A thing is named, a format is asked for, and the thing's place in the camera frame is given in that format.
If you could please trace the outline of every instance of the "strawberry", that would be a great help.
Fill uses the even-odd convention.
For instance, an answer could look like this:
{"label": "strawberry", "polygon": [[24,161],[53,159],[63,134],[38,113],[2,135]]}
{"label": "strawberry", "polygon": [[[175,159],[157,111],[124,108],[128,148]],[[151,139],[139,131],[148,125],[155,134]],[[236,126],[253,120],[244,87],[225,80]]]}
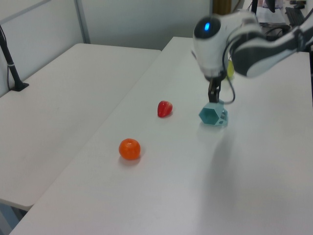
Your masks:
{"label": "strawberry", "polygon": [[161,118],[164,118],[171,114],[173,105],[168,101],[161,101],[157,106],[157,115]]}

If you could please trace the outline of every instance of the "blue geometric object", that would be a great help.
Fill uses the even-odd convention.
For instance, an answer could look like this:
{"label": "blue geometric object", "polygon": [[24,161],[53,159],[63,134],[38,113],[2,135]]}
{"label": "blue geometric object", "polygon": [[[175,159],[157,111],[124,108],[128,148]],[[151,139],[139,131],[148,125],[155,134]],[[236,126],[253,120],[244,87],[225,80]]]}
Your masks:
{"label": "blue geometric object", "polygon": [[204,124],[212,126],[226,126],[228,123],[228,111],[224,109],[224,103],[207,103],[199,116]]}

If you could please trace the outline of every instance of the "white tabletop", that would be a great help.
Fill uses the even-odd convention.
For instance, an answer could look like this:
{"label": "white tabletop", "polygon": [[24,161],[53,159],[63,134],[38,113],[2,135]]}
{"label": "white tabletop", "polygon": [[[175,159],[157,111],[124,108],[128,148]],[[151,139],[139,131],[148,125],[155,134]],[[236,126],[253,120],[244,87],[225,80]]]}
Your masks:
{"label": "white tabletop", "polygon": [[[309,55],[235,75],[226,128],[202,124],[208,82],[173,38],[11,235],[307,235],[313,231]],[[296,66],[290,67],[291,60]],[[221,97],[231,98],[223,82]],[[157,117],[161,100],[173,114]],[[118,146],[138,140],[139,161]]]}
{"label": "white tabletop", "polygon": [[0,98],[0,202],[28,210],[160,54],[78,44]]}

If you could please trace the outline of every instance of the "white wall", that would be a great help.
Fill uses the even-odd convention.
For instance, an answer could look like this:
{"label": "white wall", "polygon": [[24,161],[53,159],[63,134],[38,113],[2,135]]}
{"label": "white wall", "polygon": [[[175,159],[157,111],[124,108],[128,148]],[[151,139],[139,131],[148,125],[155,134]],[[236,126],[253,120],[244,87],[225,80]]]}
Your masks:
{"label": "white wall", "polygon": [[173,36],[192,37],[211,0],[78,0],[90,42],[163,49]]}
{"label": "white wall", "polygon": [[[83,42],[74,0],[51,0],[1,26],[21,80]],[[0,50],[0,96],[6,92],[6,60]]]}

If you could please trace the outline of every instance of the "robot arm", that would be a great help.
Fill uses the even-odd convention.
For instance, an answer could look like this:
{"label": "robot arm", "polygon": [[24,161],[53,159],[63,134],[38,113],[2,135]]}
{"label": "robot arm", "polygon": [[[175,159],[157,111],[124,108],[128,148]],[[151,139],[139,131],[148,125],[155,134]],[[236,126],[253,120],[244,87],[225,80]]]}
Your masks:
{"label": "robot arm", "polygon": [[255,77],[312,42],[313,16],[280,39],[269,42],[255,15],[239,12],[227,16],[213,15],[199,21],[194,30],[193,54],[205,78],[210,81],[210,102],[217,103],[221,81],[226,77],[228,53],[237,73]]}

